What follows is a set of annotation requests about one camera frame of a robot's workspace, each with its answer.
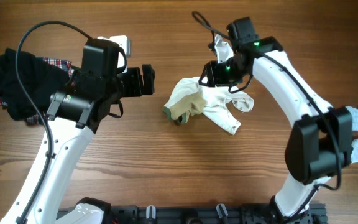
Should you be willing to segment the white baby bodysuit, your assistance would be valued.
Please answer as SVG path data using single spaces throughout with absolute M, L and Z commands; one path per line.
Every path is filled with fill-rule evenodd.
M 232 103 L 241 112 L 250 112 L 254 99 L 239 91 L 230 93 L 228 87 L 206 87 L 198 83 L 199 78 L 182 78 L 174 87 L 162 111 L 170 121 L 187 123 L 194 115 L 204 114 L 223 130 L 234 135 L 241 122 L 227 108 Z

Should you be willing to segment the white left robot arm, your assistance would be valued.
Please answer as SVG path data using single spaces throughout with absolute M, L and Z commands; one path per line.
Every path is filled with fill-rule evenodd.
M 92 141 L 111 105 L 122 97 L 152 95 L 151 65 L 129 68 L 130 41 L 125 35 L 86 42 L 76 83 L 50 96 L 47 128 L 39 152 L 14 204 L 1 223 L 112 223 L 107 202 L 83 198 L 58 216 L 59 206 L 78 159 Z

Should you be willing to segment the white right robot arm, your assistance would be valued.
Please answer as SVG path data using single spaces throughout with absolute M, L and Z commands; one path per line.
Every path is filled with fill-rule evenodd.
M 226 33 L 212 29 L 208 45 L 216 56 L 208 62 L 199 84 L 225 86 L 230 93 L 259 81 L 285 113 L 291 133 L 285 149 L 289 171 L 281 190 L 271 198 L 272 223 L 295 222 L 309 214 L 310 202 L 328 180 L 342 182 L 351 163 L 352 116 L 335 108 L 302 79 L 282 45 L 274 37 L 260 38 L 249 17 L 234 20 Z

